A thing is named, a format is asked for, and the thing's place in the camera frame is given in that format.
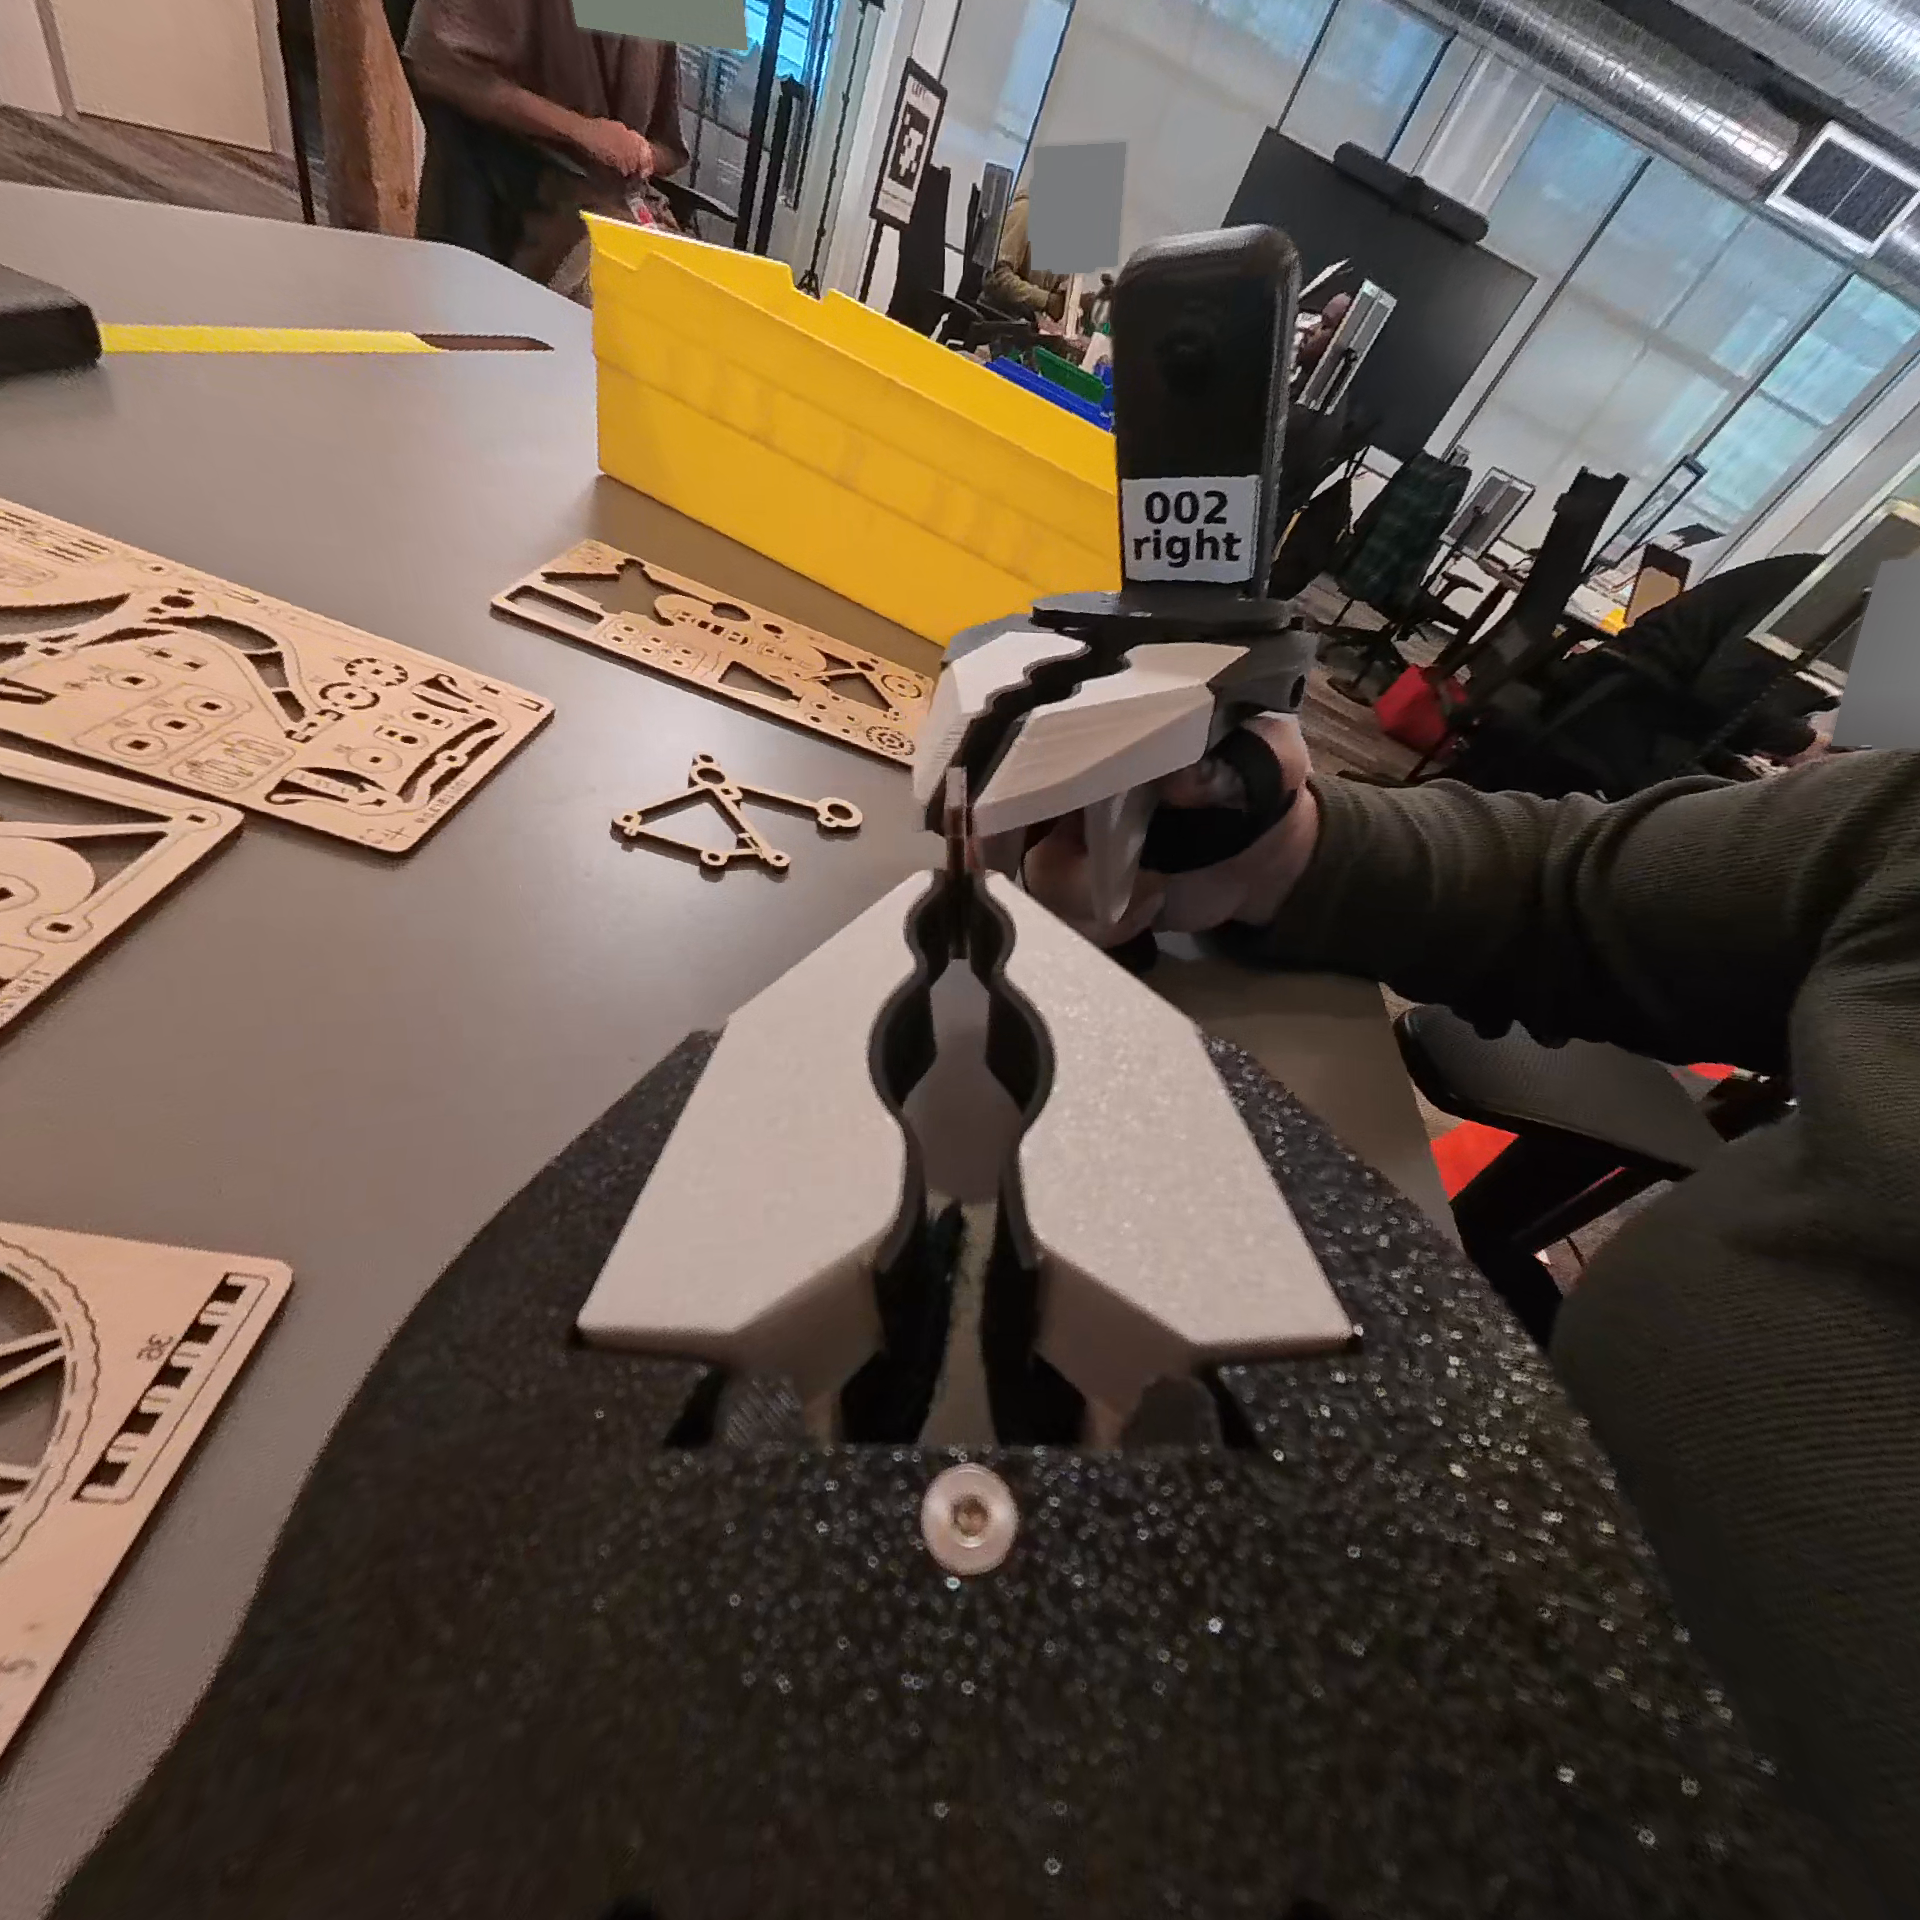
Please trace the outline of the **black office chair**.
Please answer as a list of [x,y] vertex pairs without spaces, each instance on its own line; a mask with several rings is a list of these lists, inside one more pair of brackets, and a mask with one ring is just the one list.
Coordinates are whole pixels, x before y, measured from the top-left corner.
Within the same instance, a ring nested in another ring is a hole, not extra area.
[[1593,542],[1613,517],[1624,473],[1579,468],[1560,498],[1554,503],[1550,528],[1525,568],[1522,587],[1504,618],[1503,660],[1515,663],[1531,647],[1543,642],[1571,592],[1585,579]]
[[1799,684],[1769,684],[1777,658],[1750,636],[1818,560],[1777,555],[1717,571],[1608,647],[1565,660],[1525,716],[1480,727],[1459,780],[1487,793],[1628,798],[1680,777],[1713,737],[1731,757],[1806,757],[1818,731],[1794,708]]

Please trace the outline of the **yellow storage bin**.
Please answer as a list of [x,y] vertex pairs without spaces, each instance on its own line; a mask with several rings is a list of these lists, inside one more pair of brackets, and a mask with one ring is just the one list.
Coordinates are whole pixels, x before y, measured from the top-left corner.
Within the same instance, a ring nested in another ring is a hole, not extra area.
[[1115,441],[789,266],[586,214],[603,476],[906,632],[1115,592]]

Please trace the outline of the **wooden support post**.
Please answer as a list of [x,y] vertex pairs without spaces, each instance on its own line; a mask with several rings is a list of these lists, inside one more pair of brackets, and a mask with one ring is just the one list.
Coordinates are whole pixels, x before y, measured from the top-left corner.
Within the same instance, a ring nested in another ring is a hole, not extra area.
[[420,124],[394,24],[410,2],[312,2],[324,204],[335,229],[415,239]]

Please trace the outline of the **small oblong wooden part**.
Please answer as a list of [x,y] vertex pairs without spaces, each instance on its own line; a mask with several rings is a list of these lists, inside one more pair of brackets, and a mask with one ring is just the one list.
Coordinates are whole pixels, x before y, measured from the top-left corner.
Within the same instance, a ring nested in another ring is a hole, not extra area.
[[981,902],[981,844],[976,834],[973,786],[961,764],[947,768],[940,786],[940,833],[944,833],[944,886],[940,924],[947,958],[980,975],[976,924]]

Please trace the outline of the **wooden bicycle frame part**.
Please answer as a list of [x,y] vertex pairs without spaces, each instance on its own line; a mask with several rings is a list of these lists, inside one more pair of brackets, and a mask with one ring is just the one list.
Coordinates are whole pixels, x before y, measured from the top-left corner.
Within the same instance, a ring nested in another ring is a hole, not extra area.
[[[676,833],[673,821],[691,810],[716,813],[726,829],[726,840],[697,841]],[[688,860],[709,881],[720,881],[733,869],[787,877],[789,855],[761,833],[756,810],[781,810],[812,821],[812,829],[826,840],[846,840],[861,829],[861,808],[846,798],[787,793],[756,780],[733,777],[716,757],[693,757],[676,792],[619,810],[610,833],[631,850]]]

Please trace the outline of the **narrow wooden parts sheet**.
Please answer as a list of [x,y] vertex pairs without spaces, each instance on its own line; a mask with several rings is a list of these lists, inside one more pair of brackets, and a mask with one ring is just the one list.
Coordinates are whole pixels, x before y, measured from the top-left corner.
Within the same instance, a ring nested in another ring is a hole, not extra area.
[[603,542],[518,579],[494,611],[892,768],[932,713],[928,675]]

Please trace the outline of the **wooden sheet with round holes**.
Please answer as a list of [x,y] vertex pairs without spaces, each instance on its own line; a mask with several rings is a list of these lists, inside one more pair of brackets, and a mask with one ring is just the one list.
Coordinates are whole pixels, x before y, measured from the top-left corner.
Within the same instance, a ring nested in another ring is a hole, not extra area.
[[384,855],[554,716],[528,688],[2,503],[2,731]]

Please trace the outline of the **wooden sheet with curved cutouts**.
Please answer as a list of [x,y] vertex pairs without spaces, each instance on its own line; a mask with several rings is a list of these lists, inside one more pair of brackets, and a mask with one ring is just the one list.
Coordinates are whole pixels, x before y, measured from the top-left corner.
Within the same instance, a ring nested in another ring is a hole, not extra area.
[[2,748],[2,1023],[242,829],[226,804]]

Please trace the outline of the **blue storage bin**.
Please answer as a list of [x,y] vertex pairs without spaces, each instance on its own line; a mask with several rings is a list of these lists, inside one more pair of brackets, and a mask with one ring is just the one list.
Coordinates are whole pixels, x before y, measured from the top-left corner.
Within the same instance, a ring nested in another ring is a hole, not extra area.
[[1055,349],[1028,344],[1018,354],[999,354],[990,373],[1009,379],[1014,387],[1045,396],[1048,405],[1082,416],[1102,430],[1111,430],[1111,379],[1110,373],[1082,371]]

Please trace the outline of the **black framed sign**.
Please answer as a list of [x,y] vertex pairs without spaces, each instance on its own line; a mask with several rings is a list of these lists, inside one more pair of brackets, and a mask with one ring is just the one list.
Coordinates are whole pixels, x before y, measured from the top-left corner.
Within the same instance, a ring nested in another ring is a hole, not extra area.
[[875,225],[906,229],[928,161],[944,124],[947,90],[921,61],[902,61],[887,141],[872,182],[868,220]]

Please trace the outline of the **black wall screen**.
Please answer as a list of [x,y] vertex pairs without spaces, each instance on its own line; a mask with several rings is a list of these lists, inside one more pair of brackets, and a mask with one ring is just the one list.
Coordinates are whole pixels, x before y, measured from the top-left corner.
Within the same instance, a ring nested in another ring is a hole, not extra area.
[[1261,129],[1224,225],[1277,225],[1299,260],[1299,308],[1380,285],[1392,300],[1352,396],[1389,460],[1427,448],[1533,274],[1485,245],[1485,214],[1357,142],[1321,156]]

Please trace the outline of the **wooden wheel parts sheet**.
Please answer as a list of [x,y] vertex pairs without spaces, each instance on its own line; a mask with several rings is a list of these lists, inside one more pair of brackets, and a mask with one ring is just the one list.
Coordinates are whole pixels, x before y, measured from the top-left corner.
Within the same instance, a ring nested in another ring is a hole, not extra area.
[[2,1223],[2,1749],[289,1286],[283,1259]]

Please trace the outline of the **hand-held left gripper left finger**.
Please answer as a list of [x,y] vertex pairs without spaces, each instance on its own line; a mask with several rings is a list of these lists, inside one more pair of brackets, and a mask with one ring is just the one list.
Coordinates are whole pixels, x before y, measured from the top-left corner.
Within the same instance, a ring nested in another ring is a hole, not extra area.
[[951,1239],[902,1101],[940,970],[944,881],[914,873],[726,1021],[588,1286],[586,1345],[785,1375],[846,1438],[921,1438]]

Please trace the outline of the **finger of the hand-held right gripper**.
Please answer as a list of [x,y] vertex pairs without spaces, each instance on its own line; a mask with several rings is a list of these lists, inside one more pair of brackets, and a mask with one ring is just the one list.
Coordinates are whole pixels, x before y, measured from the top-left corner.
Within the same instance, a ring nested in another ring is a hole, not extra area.
[[1216,680],[1247,658],[1242,642],[1144,642],[1120,672],[1028,708],[973,798],[976,834],[1056,821],[1198,764]]
[[928,821],[947,819],[947,777],[961,777],[973,821],[1052,821],[1088,804],[1083,768],[1068,769],[1063,701],[1096,675],[1096,651],[1045,625],[976,625],[947,647],[923,716],[909,786]]

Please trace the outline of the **red bag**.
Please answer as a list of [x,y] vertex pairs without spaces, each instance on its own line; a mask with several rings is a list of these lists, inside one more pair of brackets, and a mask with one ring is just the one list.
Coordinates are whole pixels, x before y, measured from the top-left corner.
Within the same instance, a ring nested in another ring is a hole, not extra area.
[[1465,699],[1459,675],[1405,663],[1372,701],[1380,731],[1421,757],[1442,753]]

